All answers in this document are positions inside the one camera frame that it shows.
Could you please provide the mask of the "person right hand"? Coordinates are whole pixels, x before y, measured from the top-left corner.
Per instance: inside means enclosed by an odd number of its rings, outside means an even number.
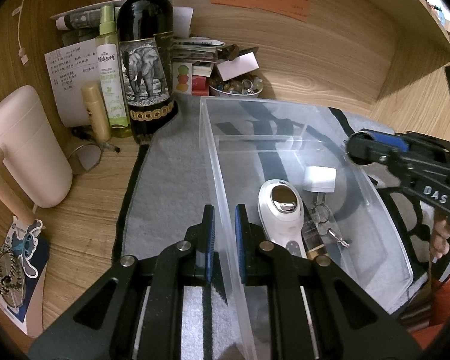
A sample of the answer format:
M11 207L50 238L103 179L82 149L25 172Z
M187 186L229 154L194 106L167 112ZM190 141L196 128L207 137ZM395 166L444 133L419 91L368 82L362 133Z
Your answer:
M450 251L450 224L447 217L437 216L434 219L431 235L430 252L433 258L440 259Z

